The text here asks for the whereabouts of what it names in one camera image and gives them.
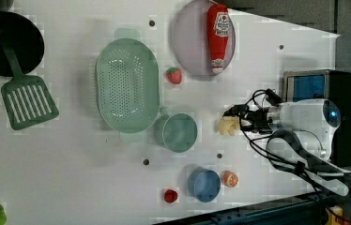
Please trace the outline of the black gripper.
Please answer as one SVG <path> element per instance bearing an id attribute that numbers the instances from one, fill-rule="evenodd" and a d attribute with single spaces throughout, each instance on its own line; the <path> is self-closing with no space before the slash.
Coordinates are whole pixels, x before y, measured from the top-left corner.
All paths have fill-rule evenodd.
<path id="1" fill-rule="evenodd" d="M 223 114 L 223 116 L 242 116 L 242 131 L 259 134 L 270 134 L 272 132 L 272 129 L 270 128 L 267 121 L 267 113 L 268 108 L 251 111 L 248 105 L 238 104 L 232 106 Z"/>

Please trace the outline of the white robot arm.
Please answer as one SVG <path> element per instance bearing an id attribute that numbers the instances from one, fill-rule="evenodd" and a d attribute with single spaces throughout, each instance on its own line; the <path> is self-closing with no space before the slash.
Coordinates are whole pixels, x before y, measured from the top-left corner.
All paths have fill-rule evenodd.
<path id="1" fill-rule="evenodd" d="M 221 118 L 219 133 L 263 134 L 264 157 L 275 169 L 295 174 L 351 208 L 351 172 L 329 162 L 341 125 L 337 106 L 323 98 L 268 103 L 255 111 L 247 104 L 231 107 Z"/>

